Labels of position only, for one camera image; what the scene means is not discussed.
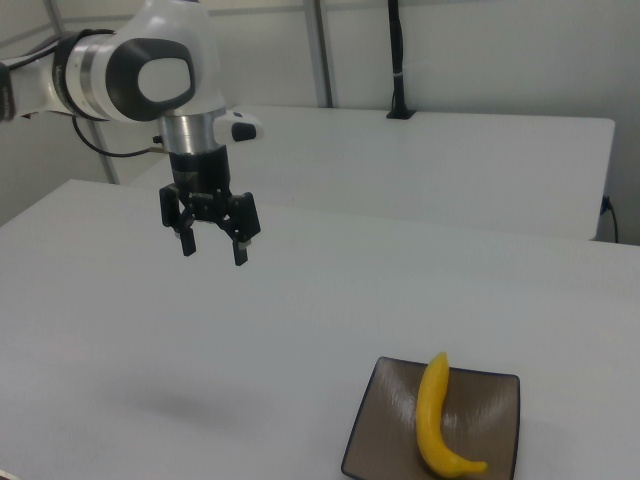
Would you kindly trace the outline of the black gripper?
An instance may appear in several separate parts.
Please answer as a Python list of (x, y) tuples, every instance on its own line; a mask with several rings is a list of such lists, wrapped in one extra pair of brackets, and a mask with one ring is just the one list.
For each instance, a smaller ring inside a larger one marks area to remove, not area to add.
[(196, 252), (194, 217), (198, 221), (222, 221), (220, 228), (232, 241), (235, 265), (244, 265), (248, 247), (261, 226), (253, 194), (231, 195), (227, 148), (193, 155), (171, 153), (169, 158), (175, 185), (159, 190), (161, 220), (174, 230), (183, 255)]

